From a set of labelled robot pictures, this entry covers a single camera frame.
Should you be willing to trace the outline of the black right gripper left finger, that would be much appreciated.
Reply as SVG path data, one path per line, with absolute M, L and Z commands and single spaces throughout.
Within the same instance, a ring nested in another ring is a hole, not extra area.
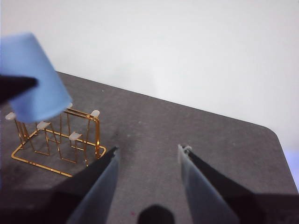
M 118 179 L 120 151 L 47 190 L 1 190 L 2 224 L 104 224 Z

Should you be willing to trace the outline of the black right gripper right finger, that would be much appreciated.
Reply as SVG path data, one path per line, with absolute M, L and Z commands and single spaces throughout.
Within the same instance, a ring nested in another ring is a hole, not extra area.
M 297 224 L 299 196 L 254 193 L 178 145 L 178 160 L 195 224 Z

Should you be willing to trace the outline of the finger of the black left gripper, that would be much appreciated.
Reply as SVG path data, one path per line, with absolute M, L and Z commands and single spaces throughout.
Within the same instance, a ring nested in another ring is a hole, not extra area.
M 21 93 L 37 86 L 38 81 L 33 77 L 0 76 L 0 104 L 20 95 Z

